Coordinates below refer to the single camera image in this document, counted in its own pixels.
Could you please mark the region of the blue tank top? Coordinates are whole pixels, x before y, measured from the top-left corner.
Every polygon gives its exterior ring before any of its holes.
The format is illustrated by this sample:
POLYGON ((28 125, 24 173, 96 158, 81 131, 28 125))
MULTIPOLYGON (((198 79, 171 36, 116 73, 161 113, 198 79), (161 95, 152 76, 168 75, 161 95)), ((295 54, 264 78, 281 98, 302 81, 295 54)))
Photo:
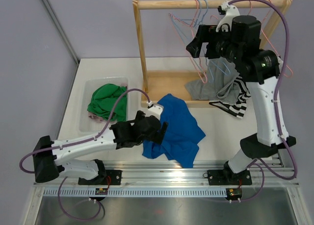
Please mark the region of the blue tank top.
POLYGON ((198 144, 206 134, 182 99, 167 94, 158 104, 164 107, 160 122, 167 122, 168 127, 161 144, 144 141, 142 155, 156 159, 164 154, 168 160, 177 161, 181 167, 192 168, 199 151, 198 144))

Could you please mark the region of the green tank top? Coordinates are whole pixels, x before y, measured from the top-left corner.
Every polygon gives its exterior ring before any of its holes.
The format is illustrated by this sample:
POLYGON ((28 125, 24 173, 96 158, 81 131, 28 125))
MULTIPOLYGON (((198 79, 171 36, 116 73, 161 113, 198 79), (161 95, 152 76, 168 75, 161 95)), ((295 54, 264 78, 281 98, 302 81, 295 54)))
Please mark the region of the green tank top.
MULTIPOLYGON (((98 88, 92 95, 87 111, 108 120, 117 99, 127 90, 125 86, 106 84, 98 88)), ((110 121, 126 121, 127 119, 127 95, 124 95, 117 103, 110 121)))

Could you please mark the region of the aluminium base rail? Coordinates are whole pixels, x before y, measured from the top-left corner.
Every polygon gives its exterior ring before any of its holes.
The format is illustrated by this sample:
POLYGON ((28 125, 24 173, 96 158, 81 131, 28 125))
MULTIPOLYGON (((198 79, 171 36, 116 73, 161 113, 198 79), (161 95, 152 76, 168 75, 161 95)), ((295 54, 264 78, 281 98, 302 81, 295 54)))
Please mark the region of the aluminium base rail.
MULTIPOLYGON (((220 170, 223 168, 225 160, 218 161, 196 161, 193 168, 184 169, 174 161, 158 162, 127 162, 127 161, 104 161, 106 171, 121 170, 119 177, 120 186, 129 187, 207 187, 209 185, 206 177, 207 170, 220 170)), ((276 177, 260 161, 258 165, 262 166, 264 171, 265 187, 299 187, 298 180, 283 180, 276 177)), ((267 165, 276 173, 283 176, 290 176, 294 173, 292 167, 284 167, 279 158, 266 160, 267 165)), ((252 185, 246 187, 258 187, 262 182, 262 173, 258 166, 252 166, 250 169, 252 185)), ((62 181, 63 177, 56 178, 50 182, 37 183, 35 186, 56 186, 62 181)))

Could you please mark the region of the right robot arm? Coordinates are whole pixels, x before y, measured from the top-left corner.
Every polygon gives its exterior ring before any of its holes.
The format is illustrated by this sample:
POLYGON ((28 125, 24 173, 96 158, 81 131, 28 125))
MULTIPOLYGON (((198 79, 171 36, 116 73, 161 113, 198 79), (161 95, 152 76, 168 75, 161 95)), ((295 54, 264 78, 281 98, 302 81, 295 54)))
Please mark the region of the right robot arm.
POLYGON ((234 63, 253 101, 257 133, 240 141, 240 150, 224 168, 215 171, 219 181, 236 185, 250 178, 248 166, 255 160, 270 157, 279 149, 296 144, 283 122, 278 85, 281 80, 279 62, 271 50, 260 49, 261 23, 254 16, 241 15, 216 25, 200 25, 194 39, 186 46, 193 58, 198 58, 201 47, 207 43, 205 57, 223 57, 234 63))

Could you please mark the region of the black white striped top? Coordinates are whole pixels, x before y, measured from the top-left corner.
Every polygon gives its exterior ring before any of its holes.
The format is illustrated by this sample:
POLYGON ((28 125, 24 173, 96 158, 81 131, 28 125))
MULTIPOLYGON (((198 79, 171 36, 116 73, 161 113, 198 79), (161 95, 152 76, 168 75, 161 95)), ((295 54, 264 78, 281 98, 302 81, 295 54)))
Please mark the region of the black white striped top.
POLYGON ((216 92, 216 97, 209 101, 209 105, 236 117, 243 119, 247 100, 251 97, 250 92, 240 76, 237 76, 227 85, 216 92))

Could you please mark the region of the clear plastic basket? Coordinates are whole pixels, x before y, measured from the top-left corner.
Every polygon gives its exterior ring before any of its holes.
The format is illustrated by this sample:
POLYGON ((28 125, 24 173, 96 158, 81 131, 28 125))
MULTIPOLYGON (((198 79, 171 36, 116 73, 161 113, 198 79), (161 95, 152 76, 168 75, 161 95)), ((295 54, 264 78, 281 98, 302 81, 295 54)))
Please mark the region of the clear plastic basket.
POLYGON ((88 105, 91 102, 93 93, 103 85, 115 84, 117 86, 125 86, 128 88, 129 80, 124 76, 116 77, 103 77, 103 78, 93 78, 85 82, 83 87, 80 103, 81 108, 78 114, 78 131, 82 135, 88 135, 93 132, 97 132, 103 129, 105 121, 93 120, 89 116, 87 111, 88 105))

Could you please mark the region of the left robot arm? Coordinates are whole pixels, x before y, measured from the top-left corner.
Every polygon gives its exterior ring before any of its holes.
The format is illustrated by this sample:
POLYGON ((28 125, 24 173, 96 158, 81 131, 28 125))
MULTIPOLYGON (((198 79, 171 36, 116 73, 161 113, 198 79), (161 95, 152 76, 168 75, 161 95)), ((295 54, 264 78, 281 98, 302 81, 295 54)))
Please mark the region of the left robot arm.
POLYGON ((33 151, 35 181, 50 182, 58 177, 78 178, 80 185, 100 185, 106 177, 103 161, 80 157, 105 150, 119 150, 141 145, 144 141, 161 144, 168 123, 160 122, 163 108, 153 105, 137 111, 135 119, 117 122, 98 134, 71 140, 52 141, 41 137, 33 151))

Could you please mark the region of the wooden clothes rack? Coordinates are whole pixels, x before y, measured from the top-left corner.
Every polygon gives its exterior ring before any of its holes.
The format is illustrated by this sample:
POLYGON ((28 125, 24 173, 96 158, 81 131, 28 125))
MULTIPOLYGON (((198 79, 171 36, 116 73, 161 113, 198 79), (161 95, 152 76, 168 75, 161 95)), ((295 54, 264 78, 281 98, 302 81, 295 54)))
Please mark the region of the wooden clothes rack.
MULTIPOLYGON (((280 9, 286 3, 285 0, 272 0, 273 5, 280 9)), ((182 70, 155 70, 147 71, 146 56, 144 49, 143 28, 141 22, 141 10, 162 10, 162 9, 196 9, 194 0, 132 0, 134 19, 140 54, 141 69, 143 75, 143 89, 148 93, 152 101, 156 102, 167 93, 173 93, 174 96, 183 99, 188 107, 206 108, 213 107, 209 105, 208 100, 192 100, 190 94, 184 85, 198 77, 196 71, 188 71, 186 64, 183 64, 182 70)), ((270 8, 262 3, 261 8, 270 8)))

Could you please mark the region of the grey tank top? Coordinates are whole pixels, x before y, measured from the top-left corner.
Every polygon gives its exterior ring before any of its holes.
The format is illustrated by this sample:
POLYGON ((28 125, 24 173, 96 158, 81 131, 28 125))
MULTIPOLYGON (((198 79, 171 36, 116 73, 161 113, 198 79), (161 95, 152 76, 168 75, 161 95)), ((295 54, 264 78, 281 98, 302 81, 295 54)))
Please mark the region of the grey tank top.
POLYGON ((203 84, 200 80, 194 80, 185 85, 193 100, 213 100, 217 91, 240 76, 235 69, 235 64, 223 57, 207 59, 206 62, 208 82, 203 84))

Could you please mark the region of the pink tank top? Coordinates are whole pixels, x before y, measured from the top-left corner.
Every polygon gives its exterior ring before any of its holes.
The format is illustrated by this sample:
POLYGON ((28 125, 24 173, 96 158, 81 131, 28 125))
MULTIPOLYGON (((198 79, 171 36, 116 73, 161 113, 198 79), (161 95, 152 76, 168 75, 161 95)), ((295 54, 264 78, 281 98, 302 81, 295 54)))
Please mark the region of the pink tank top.
POLYGON ((104 121, 102 117, 97 116, 96 114, 91 113, 91 112, 88 112, 88 118, 95 121, 96 123, 102 123, 104 121))

